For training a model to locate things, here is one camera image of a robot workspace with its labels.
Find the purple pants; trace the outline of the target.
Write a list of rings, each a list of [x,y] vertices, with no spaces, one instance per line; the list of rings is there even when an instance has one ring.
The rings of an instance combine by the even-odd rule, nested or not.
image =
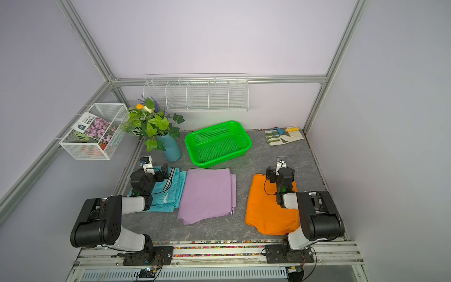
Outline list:
[[[230,216],[236,207],[236,176],[229,168],[190,169],[177,218],[185,225]]]

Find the green plastic basket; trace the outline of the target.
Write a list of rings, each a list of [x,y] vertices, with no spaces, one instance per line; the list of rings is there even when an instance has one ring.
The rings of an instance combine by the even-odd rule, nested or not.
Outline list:
[[[184,139],[191,162],[210,168],[245,155],[252,140],[236,121],[223,122],[189,133]]]

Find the teal pants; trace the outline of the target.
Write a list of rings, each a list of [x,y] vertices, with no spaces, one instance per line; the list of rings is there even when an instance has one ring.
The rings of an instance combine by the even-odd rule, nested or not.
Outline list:
[[[179,168],[168,168],[169,178],[156,182],[152,191],[152,202],[146,212],[172,213],[180,207],[186,171]]]

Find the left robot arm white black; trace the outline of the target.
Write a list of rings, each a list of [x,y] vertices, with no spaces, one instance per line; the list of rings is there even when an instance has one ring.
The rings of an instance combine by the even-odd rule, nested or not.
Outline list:
[[[92,198],[84,202],[70,234],[73,247],[107,247],[129,253],[153,253],[148,235],[138,234],[122,226],[122,216],[148,211],[153,202],[157,182],[170,178],[167,164],[132,173],[132,195]]]

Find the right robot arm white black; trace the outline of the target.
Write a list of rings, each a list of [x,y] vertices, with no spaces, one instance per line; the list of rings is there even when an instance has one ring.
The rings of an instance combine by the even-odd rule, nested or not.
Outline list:
[[[299,228],[284,237],[284,254],[307,251],[313,244],[344,236],[343,220],[328,191],[295,192],[294,169],[284,163],[276,169],[267,168],[265,176],[276,185],[277,204],[298,211]]]

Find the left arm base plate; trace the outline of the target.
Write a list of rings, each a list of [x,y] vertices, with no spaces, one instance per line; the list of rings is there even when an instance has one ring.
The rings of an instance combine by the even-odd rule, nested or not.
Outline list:
[[[118,254],[124,266],[167,266],[171,264],[174,247],[154,246],[151,251]]]

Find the orange pants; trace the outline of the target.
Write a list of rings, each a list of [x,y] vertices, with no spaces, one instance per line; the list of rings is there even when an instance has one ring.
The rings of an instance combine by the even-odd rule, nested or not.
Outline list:
[[[264,235],[282,236],[299,228],[295,209],[283,209],[273,195],[276,185],[262,174],[253,176],[245,214],[245,223]]]

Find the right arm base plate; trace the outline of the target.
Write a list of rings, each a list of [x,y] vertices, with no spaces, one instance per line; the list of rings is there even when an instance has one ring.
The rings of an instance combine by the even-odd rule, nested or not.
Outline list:
[[[291,250],[282,244],[267,244],[261,254],[265,256],[268,264],[314,262],[314,256],[309,250]]]

